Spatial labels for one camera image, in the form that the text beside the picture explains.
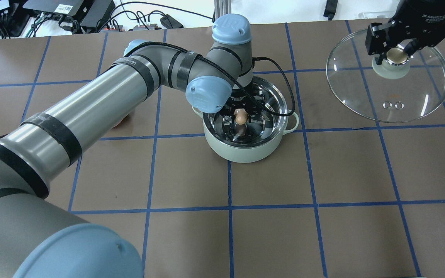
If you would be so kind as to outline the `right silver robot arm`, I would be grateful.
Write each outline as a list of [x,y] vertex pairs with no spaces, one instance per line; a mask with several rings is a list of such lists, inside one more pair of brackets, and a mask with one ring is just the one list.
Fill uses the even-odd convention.
[[387,23],[369,25],[365,47],[369,55],[376,55],[376,65],[381,65],[387,52],[407,39],[404,51],[408,56],[445,39],[445,0],[401,0]]

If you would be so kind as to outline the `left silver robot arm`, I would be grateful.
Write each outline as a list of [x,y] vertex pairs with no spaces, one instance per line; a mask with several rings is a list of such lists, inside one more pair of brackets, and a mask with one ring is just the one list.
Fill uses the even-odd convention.
[[88,84],[0,137],[0,278],[142,278],[141,256],[116,232],[49,202],[50,182],[159,86],[185,91],[204,113],[219,112],[251,77],[250,23],[219,17],[206,57],[135,40]]

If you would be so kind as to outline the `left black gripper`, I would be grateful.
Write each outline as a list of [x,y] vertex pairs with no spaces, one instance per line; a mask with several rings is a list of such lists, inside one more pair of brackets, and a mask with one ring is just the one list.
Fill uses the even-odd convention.
[[235,109],[243,108],[249,114],[248,120],[258,118],[264,112],[266,100],[256,81],[256,77],[253,77],[243,89],[236,86],[226,104],[219,111],[219,116],[234,120]]

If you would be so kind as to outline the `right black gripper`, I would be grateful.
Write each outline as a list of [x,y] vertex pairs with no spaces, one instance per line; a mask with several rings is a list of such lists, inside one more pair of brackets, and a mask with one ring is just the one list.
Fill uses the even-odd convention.
[[366,30],[368,55],[378,54],[380,66],[388,50],[408,40],[403,51],[410,59],[426,46],[434,47],[445,39],[445,10],[442,8],[399,8],[385,24],[371,23]]

